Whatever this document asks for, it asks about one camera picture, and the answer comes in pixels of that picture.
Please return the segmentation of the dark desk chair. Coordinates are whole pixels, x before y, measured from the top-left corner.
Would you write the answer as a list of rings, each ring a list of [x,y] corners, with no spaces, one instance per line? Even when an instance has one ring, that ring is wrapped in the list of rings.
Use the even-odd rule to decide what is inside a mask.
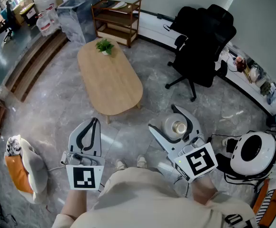
[[[18,24],[16,22],[16,18],[14,16],[14,13],[13,11],[11,10],[11,1],[8,0],[6,2],[6,8],[7,8],[7,22],[6,22],[6,25],[8,27],[8,33],[7,35],[5,36],[3,42],[4,43],[7,43],[7,38],[12,38],[12,33],[13,31],[17,30],[18,29]]]

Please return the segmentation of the person's right shoe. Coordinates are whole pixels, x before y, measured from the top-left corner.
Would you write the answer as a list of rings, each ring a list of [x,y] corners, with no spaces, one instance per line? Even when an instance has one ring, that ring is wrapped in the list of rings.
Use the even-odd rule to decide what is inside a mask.
[[[147,160],[144,155],[140,154],[137,158],[137,167],[138,168],[147,168]]]

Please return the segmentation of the clear water jug red label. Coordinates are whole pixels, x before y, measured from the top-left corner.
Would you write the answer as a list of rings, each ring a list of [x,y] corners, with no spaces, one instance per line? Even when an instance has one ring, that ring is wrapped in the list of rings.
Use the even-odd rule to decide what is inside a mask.
[[[47,15],[43,13],[38,14],[36,25],[43,36],[48,36],[53,32],[52,23]]]
[[[50,4],[49,7],[46,9],[46,14],[50,20],[51,27],[53,29],[59,28],[59,18],[54,8],[54,3]]]

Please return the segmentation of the gold-capped glass perfume bottle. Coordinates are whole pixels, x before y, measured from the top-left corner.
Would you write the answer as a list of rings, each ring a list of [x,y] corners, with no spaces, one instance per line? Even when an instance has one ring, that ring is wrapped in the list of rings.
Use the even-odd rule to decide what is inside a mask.
[[[183,136],[187,131],[187,121],[182,114],[172,113],[162,119],[162,131],[171,139]]]

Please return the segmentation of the person's shoe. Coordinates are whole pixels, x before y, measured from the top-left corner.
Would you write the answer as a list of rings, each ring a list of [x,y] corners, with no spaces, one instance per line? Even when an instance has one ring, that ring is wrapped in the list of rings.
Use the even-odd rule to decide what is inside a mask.
[[[138,168],[147,168],[147,160],[144,155],[140,154],[137,158],[137,167]]]
[[[117,168],[118,171],[124,170],[124,169],[127,168],[127,165],[126,165],[126,163],[123,160],[118,159],[116,161],[116,168]]]

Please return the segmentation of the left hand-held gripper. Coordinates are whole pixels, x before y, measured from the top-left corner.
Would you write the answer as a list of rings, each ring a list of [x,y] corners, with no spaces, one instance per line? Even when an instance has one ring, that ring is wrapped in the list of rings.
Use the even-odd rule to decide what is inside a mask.
[[[72,190],[99,189],[105,165],[105,159],[100,157],[102,155],[100,134],[100,123],[96,117],[82,122],[70,134],[69,152],[64,151],[61,163],[66,166]]]

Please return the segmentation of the small green potted plant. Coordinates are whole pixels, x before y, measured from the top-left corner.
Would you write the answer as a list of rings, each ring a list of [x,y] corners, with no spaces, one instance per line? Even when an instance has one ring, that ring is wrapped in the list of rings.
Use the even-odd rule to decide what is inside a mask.
[[[113,47],[114,45],[106,38],[96,43],[96,49],[105,56],[111,55]]]

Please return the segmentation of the black office chair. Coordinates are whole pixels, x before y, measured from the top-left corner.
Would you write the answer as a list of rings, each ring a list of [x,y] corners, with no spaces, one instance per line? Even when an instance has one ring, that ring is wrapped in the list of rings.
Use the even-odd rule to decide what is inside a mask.
[[[236,35],[233,22],[233,16],[221,6],[212,4],[207,9],[198,8],[195,29],[188,36],[180,34],[175,41],[175,60],[168,62],[168,66],[173,67],[181,77],[166,84],[165,88],[169,89],[186,79],[193,93],[191,101],[195,101],[196,84],[209,88],[215,76],[226,76],[226,61],[221,61],[218,70],[215,69],[215,63],[224,47]]]

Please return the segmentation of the brown wooden shelf unit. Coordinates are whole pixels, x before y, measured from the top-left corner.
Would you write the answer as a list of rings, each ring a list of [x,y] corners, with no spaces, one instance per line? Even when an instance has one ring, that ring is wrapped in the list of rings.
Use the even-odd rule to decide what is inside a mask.
[[[91,7],[95,32],[98,38],[111,38],[130,48],[138,38],[142,0],[127,3],[121,9],[112,9],[119,2],[101,0]]]

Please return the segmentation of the person's left forearm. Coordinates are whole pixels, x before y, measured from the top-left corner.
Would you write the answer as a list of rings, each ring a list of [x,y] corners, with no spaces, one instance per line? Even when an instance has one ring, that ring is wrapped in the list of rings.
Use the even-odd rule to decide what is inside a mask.
[[[99,190],[69,190],[60,214],[77,220],[81,215],[93,210],[99,195]]]

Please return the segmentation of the pile of assorted items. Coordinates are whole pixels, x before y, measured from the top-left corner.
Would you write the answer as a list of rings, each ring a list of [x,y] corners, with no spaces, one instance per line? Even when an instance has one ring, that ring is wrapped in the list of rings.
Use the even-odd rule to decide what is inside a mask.
[[[262,96],[266,97],[269,105],[276,103],[276,83],[271,79],[267,72],[254,60],[248,60],[242,57],[232,57],[233,64],[237,68],[237,72],[243,73],[248,82],[255,84]]]

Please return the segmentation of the black bin yellow lid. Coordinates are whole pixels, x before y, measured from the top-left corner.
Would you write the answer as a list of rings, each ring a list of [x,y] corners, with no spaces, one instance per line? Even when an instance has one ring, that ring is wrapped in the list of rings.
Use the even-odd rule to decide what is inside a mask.
[[[33,26],[37,21],[37,13],[35,10],[35,4],[30,3],[20,11],[20,15],[24,18],[28,26]]]

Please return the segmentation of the orange cushion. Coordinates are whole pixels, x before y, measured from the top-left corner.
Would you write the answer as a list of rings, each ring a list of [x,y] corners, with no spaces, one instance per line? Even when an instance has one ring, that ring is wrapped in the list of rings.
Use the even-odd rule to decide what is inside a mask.
[[[5,156],[5,162],[10,177],[17,190],[33,194],[33,190],[29,184],[28,173],[25,170],[20,155]]]

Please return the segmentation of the wooden steps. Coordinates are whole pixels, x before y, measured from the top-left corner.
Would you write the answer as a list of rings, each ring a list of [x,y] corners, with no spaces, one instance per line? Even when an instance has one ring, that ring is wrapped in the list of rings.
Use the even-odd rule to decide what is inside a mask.
[[[40,74],[67,42],[66,34],[60,29],[47,37],[38,35],[21,53],[5,87],[24,102]]]

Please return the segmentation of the orange striped cloth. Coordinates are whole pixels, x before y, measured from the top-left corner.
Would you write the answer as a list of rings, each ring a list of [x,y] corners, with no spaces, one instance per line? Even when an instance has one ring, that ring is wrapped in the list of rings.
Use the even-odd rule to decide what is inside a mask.
[[[269,179],[266,179],[253,205],[258,228],[269,228],[276,218],[276,189],[270,189],[269,184]]]

